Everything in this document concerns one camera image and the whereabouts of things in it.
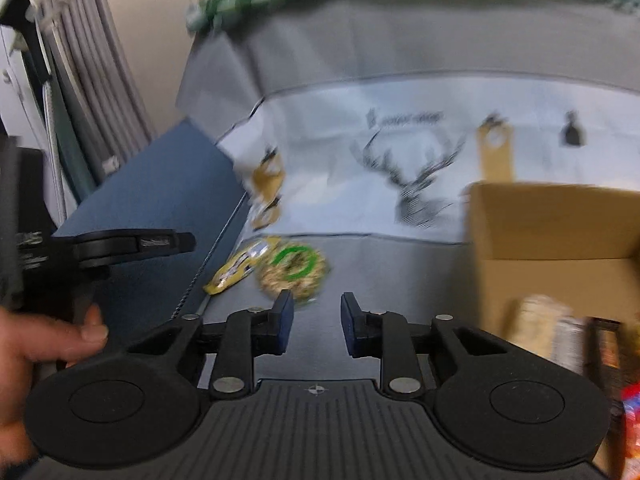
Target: deer illustration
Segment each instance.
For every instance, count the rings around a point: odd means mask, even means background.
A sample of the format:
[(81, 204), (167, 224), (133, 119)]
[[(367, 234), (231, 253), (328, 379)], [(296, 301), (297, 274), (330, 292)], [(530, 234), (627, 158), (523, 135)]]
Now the deer illustration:
[(418, 227), (428, 226), (450, 203), (441, 199), (424, 200), (420, 194), (423, 189), (434, 183), (437, 171), (450, 166), (456, 160), (465, 145), (466, 137), (461, 137), (455, 147), (452, 146), (448, 137), (446, 140), (438, 137), (442, 146), (440, 158), (436, 158), (433, 148), (430, 148), (427, 152), (428, 163), (418, 172), (414, 180), (408, 181), (402, 177), (402, 171), (393, 162), (391, 150), (386, 150), (382, 157), (372, 154), (371, 148), (379, 133), (380, 131), (371, 137), (362, 153), (353, 150), (353, 155), (364, 168), (385, 174), (389, 182), (400, 189), (398, 218), (401, 221)]

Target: printed logo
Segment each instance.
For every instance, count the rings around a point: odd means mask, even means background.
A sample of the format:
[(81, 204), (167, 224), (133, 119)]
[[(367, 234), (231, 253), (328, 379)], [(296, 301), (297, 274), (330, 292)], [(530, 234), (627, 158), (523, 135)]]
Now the printed logo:
[(401, 128), (403, 126), (420, 126), (422, 124), (437, 124), (444, 118), (444, 112), (418, 112), (415, 114), (396, 114), (383, 116), (378, 120), (375, 108), (367, 112), (367, 126), (369, 130), (374, 128)]
[(169, 244), (168, 238), (140, 238), (142, 247), (166, 247)]
[(22, 254), (20, 258), (22, 260), (22, 268), (24, 270), (37, 269), (49, 259), (48, 256), (34, 256), (31, 253)]
[(18, 233), (18, 247), (34, 246), (42, 243), (42, 232), (34, 231), (32, 233)]

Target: human hand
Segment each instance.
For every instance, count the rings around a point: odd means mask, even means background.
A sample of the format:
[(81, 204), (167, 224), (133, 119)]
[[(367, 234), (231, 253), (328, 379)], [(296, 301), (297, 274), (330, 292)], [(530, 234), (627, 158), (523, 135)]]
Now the human hand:
[(104, 347), (107, 334), (97, 305), (89, 307), (82, 326), (0, 306), (0, 476), (4, 467), (35, 454), (22, 421), (33, 364), (87, 358)]

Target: wrapped food item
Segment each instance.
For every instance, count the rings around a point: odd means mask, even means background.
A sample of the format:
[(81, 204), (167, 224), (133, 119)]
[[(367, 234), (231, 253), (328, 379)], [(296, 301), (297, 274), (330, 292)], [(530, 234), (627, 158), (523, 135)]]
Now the wrapped food item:
[(213, 296), (235, 285), (249, 275), (262, 259), (276, 248), (279, 241), (278, 237), (267, 236), (249, 242), (220, 267), (211, 281), (204, 286), (206, 293)]
[(625, 465), (622, 480), (640, 480), (640, 384), (622, 390), (625, 409)]
[(556, 323), (551, 361), (582, 375), (586, 322), (575, 317), (561, 317)]
[(633, 354), (640, 357), (640, 316), (638, 314), (635, 322), (628, 326), (628, 338)]
[(551, 359), (558, 321), (571, 309), (548, 296), (527, 296), (520, 303), (508, 341), (533, 354)]
[(326, 259), (318, 250), (296, 242), (281, 243), (258, 270), (258, 282), (270, 297), (289, 289), (298, 302), (313, 299), (326, 276)]
[(620, 365), (620, 341), (622, 324), (610, 319), (593, 317), (588, 327), (588, 352), (586, 367), (591, 380), (596, 383), (610, 401), (610, 432), (622, 431), (622, 389), (624, 387)]

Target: gold snack wrapper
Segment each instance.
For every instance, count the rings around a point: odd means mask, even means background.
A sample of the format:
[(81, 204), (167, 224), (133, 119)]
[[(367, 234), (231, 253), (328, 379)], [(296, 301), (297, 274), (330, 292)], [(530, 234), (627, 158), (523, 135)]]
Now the gold snack wrapper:
[(264, 229), (280, 218), (278, 193), (284, 182), (285, 171), (280, 153), (276, 148), (267, 150), (260, 165), (251, 176), (252, 208), (251, 226), (254, 231)]
[(256, 238), (249, 242), (218, 269), (211, 281), (204, 286), (205, 292), (213, 296), (235, 285), (249, 275), (279, 242), (280, 238), (277, 236)]

